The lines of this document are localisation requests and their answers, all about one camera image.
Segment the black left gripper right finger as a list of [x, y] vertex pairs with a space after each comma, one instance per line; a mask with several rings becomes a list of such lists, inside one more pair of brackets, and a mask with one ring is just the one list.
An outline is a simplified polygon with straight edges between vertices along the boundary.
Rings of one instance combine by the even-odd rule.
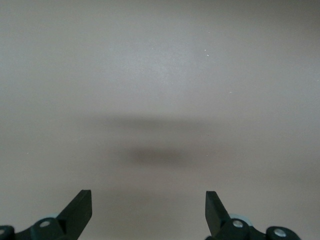
[[208, 240], [300, 239], [294, 231], [282, 226], [270, 226], [265, 232], [260, 232], [247, 217], [228, 213], [215, 191], [206, 192], [205, 219], [210, 231]]

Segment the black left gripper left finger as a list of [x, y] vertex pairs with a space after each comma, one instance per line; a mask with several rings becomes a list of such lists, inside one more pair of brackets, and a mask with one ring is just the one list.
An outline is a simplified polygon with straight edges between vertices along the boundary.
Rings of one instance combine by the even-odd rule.
[[77, 240], [92, 217], [92, 191], [81, 190], [55, 217], [38, 220], [15, 232], [11, 225], [0, 226], [2, 240]]

